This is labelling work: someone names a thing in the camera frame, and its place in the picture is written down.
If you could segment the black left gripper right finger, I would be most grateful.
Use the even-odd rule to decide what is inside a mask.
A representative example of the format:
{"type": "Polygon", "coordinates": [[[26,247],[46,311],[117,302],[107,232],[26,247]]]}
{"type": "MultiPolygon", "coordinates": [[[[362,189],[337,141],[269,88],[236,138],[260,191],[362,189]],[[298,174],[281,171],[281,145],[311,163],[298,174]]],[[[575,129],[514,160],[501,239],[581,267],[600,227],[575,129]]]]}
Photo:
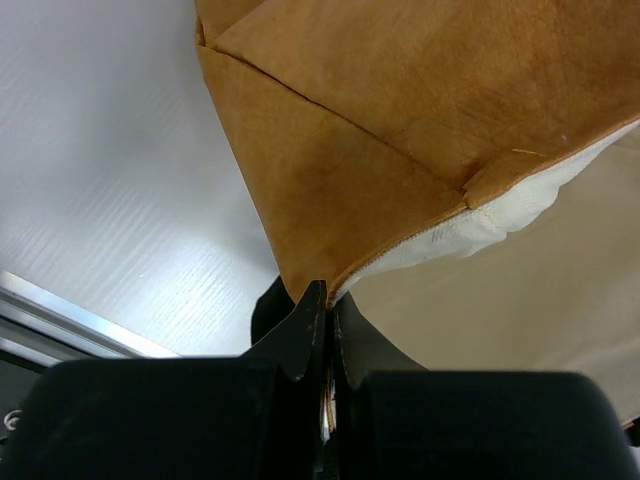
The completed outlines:
{"type": "Polygon", "coordinates": [[[344,479],[635,479],[615,412],[571,372],[430,371],[351,297],[332,311],[344,479]]]}

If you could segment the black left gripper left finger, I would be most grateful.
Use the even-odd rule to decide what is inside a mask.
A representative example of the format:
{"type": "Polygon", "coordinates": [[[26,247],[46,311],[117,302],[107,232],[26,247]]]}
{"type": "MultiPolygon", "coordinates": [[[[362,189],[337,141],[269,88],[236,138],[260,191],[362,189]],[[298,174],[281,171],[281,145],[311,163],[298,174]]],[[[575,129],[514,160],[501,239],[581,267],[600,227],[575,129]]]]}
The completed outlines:
{"type": "Polygon", "coordinates": [[[311,479],[322,467],[326,285],[234,358],[49,369],[3,449],[5,479],[311,479]]]}

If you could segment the tan canvas tote bag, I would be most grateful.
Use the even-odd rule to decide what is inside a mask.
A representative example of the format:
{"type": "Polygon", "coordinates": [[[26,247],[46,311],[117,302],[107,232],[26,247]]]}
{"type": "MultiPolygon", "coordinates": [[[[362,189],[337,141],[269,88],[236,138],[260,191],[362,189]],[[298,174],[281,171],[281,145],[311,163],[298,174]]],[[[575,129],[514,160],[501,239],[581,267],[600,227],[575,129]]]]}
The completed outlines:
{"type": "Polygon", "coordinates": [[[279,274],[417,362],[569,370],[639,421],[635,1],[199,1],[196,51],[279,274]]]}

